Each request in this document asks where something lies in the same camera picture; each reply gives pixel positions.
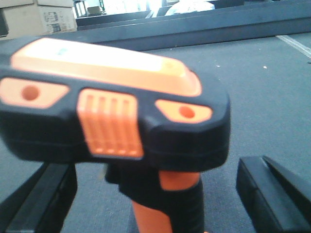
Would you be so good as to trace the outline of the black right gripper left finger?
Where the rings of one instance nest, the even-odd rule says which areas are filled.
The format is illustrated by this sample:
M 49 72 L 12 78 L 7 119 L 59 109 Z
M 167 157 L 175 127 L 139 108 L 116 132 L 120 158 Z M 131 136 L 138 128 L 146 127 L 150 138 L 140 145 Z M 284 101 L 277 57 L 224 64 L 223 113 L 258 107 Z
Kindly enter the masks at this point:
M 44 163 L 0 204 L 2 233 L 59 233 L 77 192 L 74 164 Z

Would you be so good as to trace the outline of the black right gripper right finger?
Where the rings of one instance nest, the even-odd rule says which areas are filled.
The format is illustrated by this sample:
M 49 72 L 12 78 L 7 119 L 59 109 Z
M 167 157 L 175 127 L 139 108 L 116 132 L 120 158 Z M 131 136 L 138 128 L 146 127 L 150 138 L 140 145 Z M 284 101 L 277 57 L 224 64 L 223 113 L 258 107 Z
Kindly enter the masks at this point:
M 311 231 L 311 183 L 270 157 L 240 158 L 236 190 L 256 232 Z

